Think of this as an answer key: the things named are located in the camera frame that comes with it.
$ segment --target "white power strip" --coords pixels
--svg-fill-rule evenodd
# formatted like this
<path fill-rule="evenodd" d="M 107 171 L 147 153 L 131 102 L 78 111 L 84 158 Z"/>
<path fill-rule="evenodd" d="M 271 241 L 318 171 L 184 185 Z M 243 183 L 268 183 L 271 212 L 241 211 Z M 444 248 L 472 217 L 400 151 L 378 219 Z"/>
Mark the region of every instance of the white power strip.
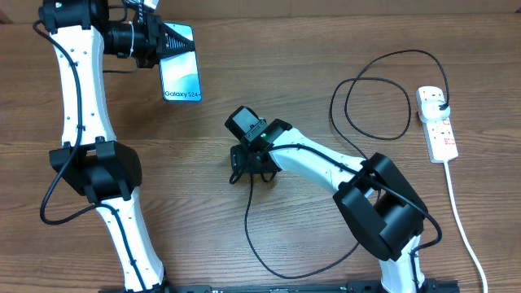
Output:
<path fill-rule="evenodd" d="M 444 104 L 445 99 L 443 90 L 435 86 L 423 86 L 419 88 L 416 92 L 416 100 L 418 101 L 418 114 L 422 121 L 427 149 L 429 150 L 429 157 L 431 158 L 432 163 L 443 163 L 444 165 L 454 219 L 456 220 L 459 232 L 462 235 L 465 247 L 479 271 L 481 282 L 483 283 L 483 292 L 488 293 L 488 284 L 485 272 L 466 238 L 465 230 L 463 230 L 462 223 L 459 219 L 456 201 L 454 200 L 449 161 L 458 156 L 458 149 L 456 148 L 453 127 L 450 124 L 449 119 L 450 107 L 445 110 L 440 110 L 440 105 Z"/>
<path fill-rule="evenodd" d="M 458 149 L 449 119 L 450 107 L 448 111 L 441 111 L 439 108 L 439 105 L 445 103 L 443 90 L 434 86 L 423 86 L 416 92 L 416 100 L 431 162 L 443 163 L 456 158 Z"/>

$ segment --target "wooden table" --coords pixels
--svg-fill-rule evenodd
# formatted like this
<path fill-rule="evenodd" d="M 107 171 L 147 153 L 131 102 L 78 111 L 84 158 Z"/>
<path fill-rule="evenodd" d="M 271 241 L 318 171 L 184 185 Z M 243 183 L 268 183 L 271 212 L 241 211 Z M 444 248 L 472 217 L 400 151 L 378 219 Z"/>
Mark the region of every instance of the wooden table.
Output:
<path fill-rule="evenodd" d="M 179 285 L 245 286 L 343 283 L 376 279 L 377 260 L 359 248 L 333 269 L 285 281 L 261 267 L 247 245 L 243 217 L 248 183 L 228 184 L 235 138 L 223 126 L 248 105 L 268 120 L 283 119 L 308 137 L 357 153 L 331 128 L 331 94 L 373 58 L 423 49 L 439 57 L 449 77 L 453 130 L 460 156 L 451 162 L 467 236 L 491 292 L 521 286 L 521 18 L 519 15 L 438 15 L 197 20 L 194 26 L 204 100 L 168 104 L 157 68 L 105 75 L 112 126 L 142 162 L 142 211 L 154 247 Z M 38 209 L 55 176 L 48 151 L 59 147 L 63 106 L 55 53 L 29 25 L 0 26 L 0 291 L 96 292 L 123 285 L 107 229 L 95 212 L 61 226 L 40 222 Z M 132 60 L 105 59 L 105 68 Z M 426 56 L 401 55 L 367 76 L 402 84 L 414 98 L 422 85 L 442 86 Z M 345 94 L 348 87 L 342 88 Z M 406 122 L 402 93 L 360 82 L 349 104 L 366 131 L 392 136 Z M 417 111 L 413 101 L 413 111 Z M 366 153 L 390 156 L 440 223 L 442 242 L 422 251 L 428 278 L 457 279 L 480 292 L 479 275 L 458 233 L 441 165 L 428 159 L 416 115 L 400 140 L 364 137 L 334 115 Z M 279 273 L 307 273 L 339 259 L 356 242 L 331 199 L 310 181 L 280 173 L 255 184 L 252 241 Z M 59 218 L 87 205 L 61 182 L 48 207 Z M 423 241 L 435 237 L 426 224 Z"/>

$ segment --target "power strip switch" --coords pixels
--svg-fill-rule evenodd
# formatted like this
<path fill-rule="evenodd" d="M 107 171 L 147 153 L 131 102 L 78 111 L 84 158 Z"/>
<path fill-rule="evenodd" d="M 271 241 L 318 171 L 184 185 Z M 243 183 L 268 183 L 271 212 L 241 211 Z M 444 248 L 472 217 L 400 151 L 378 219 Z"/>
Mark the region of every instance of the power strip switch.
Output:
<path fill-rule="evenodd" d="M 416 100 L 431 162 L 443 163 L 456 158 L 458 149 L 449 119 L 450 107 L 445 110 L 439 107 L 445 103 L 443 90 L 423 86 L 416 92 Z"/>

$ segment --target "white robotic arm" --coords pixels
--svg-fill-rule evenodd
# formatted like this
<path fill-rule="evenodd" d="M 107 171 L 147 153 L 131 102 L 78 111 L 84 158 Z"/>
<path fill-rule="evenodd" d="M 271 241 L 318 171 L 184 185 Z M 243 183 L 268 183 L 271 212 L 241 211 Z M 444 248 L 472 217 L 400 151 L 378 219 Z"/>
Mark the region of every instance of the white robotic arm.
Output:
<path fill-rule="evenodd" d="M 413 268 L 410 255 L 420 242 L 422 218 L 414 215 L 407 204 L 385 195 L 373 207 L 366 200 L 374 191 L 371 186 L 338 166 L 340 163 L 355 173 L 393 186 L 426 211 L 421 199 L 387 157 L 377 154 L 365 160 L 340 154 L 306 138 L 284 121 L 275 120 L 268 125 L 247 107 L 235 111 L 225 126 L 241 142 L 231 150 L 235 170 L 248 166 L 247 172 L 253 173 L 267 173 L 270 168 L 292 171 L 330 191 L 355 238 L 379 258 L 382 270 L 379 286 L 389 293 L 416 293 L 414 280 L 417 280 L 418 287 L 422 287 L 425 276 L 419 259 L 414 257 Z M 308 148 L 329 157 L 335 164 Z"/>
<path fill-rule="evenodd" d="M 274 147 L 295 144 L 312 147 L 313 149 L 320 151 L 322 154 L 327 155 L 333 160 L 343 163 L 356 171 L 362 169 L 361 162 L 364 161 L 363 158 L 342 155 L 339 152 L 333 151 L 308 139 L 295 128 L 284 131 L 273 142 Z M 353 174 L 339 169 L 332 163 L 305 149 L 279 149 L 276 151 L 270 151 L 269 155 L 274 163 L 283 171 L 292 171 L 306 177 L 307 179 L 317 183 L 323 189 L 330 191 L 332 194 L 339 190 L 340 183 L 349 182 L 354 177 Z M 372 193 L 372 189 L 368 190 L 365 193 L 366 198 L 368 198 Z M 401 256 L 397 261 L 379 260 L 380 268 L 382 270 L 381 285 L 387 292 L 416 292 L 414 282 L 412 282 L 414 276 L 411 268 L 410 252 L 414 247 L 419 245 L 419 242 L 420 236 L 412 237 L 402 249 Z M 415 258 L 415 264 L 418 282 L 423 284 L 425 276 L 420 270 L 418 257 Z"/>
<path fill-rule="evenodd" d="M 88 156 L 97 155 L 96 143 L 116 142 L 107 111 L 105 91 L 103 86 L 103 37 L 95 28 L 82 29 L 80 25 L 58 28 L 51 37 L 57 41 L 76 62 L 76 68 L 81 85 L 83 135 L 81 145 L 89 149 Z M 77 137 L 77 95 L 74 76 L 63 53 L 55 47 L 58 57 L 60 76 L 63 88 L 63 136 L 62 145 L 74 147 Z M 140 292 L 161 285 L 164 279 L 163 264 L 157 257 L 139 205 L 139 187 L 135 186 L 129 199 L 122 197 L 99 200 L 118 211 L 129 247 L 125 247 L 123 235 L 112 211 L 100 206 L 96 208 L 107 224 L 116 247 L 125 276 L 125 289 Z M 135 262 L 137 271 L 132 266 Z M 142 288 L 142 279 L 146 288 Z"/>
<path fill-rule="evenodd" d="M 33 26 L 61 46 L 55 46 L 55 51 L 63 90 L 63 148 L 50 152 L 51 165 L 59 174 L 57 180 L 62 177 L 93 204 L 86 210 L 96 208 L 104 219 L 123 267 L 125 291 L 132 292 L 166 292 L 168 280 L 139 205 L 142 175 L 138 155 L 118 143 L 112 130 L 103 85 L 103 54 L 123 58 L 132 54 L 140 68 L 151 68 L 160 59 L 193 51 L 193 41 L 151 13 L 157 3 L 127 0 L 125 9 L 133 7 L 139 12 L 138 24 L 132 25 L 109 21 L 104 0 L 44 0 L 40 20 Z M 39 23 L 45 25 L 50 38 L 36 28 Z M 177 45 L 169 46 L 174 41 Z M 71 60 L 75 70 L 71 69 Z M 75 216 L 65 221 L 45 218 L 53 185 L 42 204 L 41 216 L 45 223 L 58 225 Z"/>

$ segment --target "phone screen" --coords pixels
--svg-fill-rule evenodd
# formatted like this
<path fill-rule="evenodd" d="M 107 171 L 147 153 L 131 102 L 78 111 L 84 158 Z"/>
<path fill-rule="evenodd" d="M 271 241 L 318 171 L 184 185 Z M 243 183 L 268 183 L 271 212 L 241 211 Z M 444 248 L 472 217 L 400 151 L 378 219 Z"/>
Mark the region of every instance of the phone screen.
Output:
<path fill-rule="evenodd" d="M 185 24 L 165 23 L 171 29 L 194 41 L 192 27 Z M 168 102 L 199 102 L 202 99 L 197 54 L 187 52 L 160 61 L 163 97 Z"/>

